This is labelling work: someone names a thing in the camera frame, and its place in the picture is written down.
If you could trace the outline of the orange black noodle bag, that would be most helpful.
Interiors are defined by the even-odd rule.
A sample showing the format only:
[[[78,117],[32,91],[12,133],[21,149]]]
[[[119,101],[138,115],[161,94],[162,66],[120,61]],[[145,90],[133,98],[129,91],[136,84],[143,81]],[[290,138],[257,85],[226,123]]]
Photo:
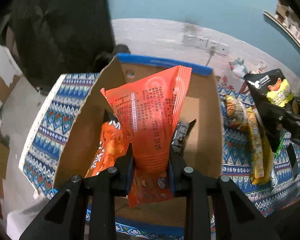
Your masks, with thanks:
[[[115,115],[105,110],[98,149],[85,178],[96,176],[114,166],[117,158],[125,153],[121,125]]]

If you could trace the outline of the white wall socket strip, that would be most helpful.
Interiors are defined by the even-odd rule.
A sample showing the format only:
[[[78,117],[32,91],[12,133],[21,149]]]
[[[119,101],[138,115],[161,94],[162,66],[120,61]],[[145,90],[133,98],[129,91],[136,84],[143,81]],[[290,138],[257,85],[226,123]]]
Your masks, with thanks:
[[[184,34],[182,44],[207,51],[214,51],[222,55],[228,55],[230,53],[230,47],[227,44],[192,34]]]

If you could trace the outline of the green snack bag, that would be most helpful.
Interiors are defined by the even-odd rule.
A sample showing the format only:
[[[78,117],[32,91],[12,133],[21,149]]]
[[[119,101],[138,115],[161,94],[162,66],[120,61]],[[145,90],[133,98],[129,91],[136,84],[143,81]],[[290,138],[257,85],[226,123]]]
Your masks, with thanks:
[[[285,149],[289,146],[290,144],[290,139],[291,139],[291,133],[290,132],[280,132],[280,143],[279,146],[275,152],[275,156],[278,157],[280,155],[280,152],[282,149]]]

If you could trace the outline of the wall shelf with clutter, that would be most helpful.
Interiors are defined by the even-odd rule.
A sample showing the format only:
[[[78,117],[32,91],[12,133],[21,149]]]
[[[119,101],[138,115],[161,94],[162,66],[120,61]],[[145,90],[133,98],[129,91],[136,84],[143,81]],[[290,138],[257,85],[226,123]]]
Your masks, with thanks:
[[[300,19],[286,0],[277,0],[274,12],[263,11],[265,20],[300,51]]]

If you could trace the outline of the black hanging cloth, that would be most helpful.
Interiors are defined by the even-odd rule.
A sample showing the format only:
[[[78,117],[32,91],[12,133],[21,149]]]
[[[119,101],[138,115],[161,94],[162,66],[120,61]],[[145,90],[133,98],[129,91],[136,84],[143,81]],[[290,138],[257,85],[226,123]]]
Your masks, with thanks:
[[[107,0],[13,0],[0,44],[30,84],[48,93],[62,74],[98,73],[115,47]]]

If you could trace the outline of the clear peanut snack bag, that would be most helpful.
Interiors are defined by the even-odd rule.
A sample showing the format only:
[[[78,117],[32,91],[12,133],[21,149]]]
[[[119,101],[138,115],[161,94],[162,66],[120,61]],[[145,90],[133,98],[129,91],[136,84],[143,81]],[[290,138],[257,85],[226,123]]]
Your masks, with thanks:
[[[230,95],[225,97],[225,103],[229,127],[246,132],[248,130],[248,118],[243,103]]]

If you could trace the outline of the red-orange snack bag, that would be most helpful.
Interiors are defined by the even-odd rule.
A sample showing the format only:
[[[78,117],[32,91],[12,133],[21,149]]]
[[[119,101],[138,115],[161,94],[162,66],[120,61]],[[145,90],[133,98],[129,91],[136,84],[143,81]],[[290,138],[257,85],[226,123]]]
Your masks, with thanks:
[[[169,150],[191,74],[190,67],[175,66],[117,88],[101,89],[121,125],[124,145],[133,148],[130,207],[173,198],[167,177]]]

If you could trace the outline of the long yellow snack pack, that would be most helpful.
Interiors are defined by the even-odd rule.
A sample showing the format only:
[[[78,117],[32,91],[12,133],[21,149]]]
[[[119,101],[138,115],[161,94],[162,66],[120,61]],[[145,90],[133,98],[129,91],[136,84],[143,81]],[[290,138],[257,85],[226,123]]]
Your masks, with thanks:
[[[254,108],[247,108],[247,124],[251,149],[253,185],[264,185],[271,179],[275,154],[266,136],[264,126],[259,122]]]

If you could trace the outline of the red white paper bag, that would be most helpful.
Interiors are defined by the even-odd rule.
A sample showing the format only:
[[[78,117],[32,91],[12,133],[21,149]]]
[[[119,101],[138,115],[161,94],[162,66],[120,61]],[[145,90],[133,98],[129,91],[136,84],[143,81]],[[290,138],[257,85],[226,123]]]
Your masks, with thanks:
[[[238,57],[234,61],[229,62],[229,66],[223,71],[218,85],[233,92],[248,95],[249,88],[244,76],[250,73],[251,70],[245,66],[244,60]]]

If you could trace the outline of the cardboard box blue rim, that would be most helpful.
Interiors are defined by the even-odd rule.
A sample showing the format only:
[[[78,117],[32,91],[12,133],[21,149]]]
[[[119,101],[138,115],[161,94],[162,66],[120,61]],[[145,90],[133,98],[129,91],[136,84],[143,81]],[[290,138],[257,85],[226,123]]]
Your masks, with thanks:
[[[194,121],[183,151],[185,163],[203,175],[221,174],[223,124],[212,68],[188,62],[119,54],[99,74],[72,122],[60,151],[55,188],[85,176],[94,162],[104,113],[114,113],[138,171],[162,171],[179,122]]]

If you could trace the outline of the black yellow snack bag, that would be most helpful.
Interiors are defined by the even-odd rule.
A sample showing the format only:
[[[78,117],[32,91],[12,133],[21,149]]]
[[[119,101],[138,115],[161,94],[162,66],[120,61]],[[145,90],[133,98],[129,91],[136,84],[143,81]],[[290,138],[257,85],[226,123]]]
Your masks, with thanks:
[[[291,108],[294,95],[281,69],[273,69],[261,74],[246,74],[244,79],[248,85],[256,107],[262,102]]]

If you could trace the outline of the blue patterned tablecloth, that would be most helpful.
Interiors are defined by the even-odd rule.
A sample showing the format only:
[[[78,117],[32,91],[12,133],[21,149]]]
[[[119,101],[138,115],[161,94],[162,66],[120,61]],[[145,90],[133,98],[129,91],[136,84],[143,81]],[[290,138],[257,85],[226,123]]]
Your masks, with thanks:
[[[264,217],[232,180],[205,176],[189,165],[186,197],[135,209],[119,209],[128,199],[112,194],[107,170],[88,178],[73,175],[55,188],[60,151],[98,76],[62,75],[42,105],[21,170],[50,201],[21,239],[83,239],[86,225],[89,239],[115,239],[119,231],[146,239],[157,234],[209,239],[211,217],[218,239],[300,239],[300,202]]]

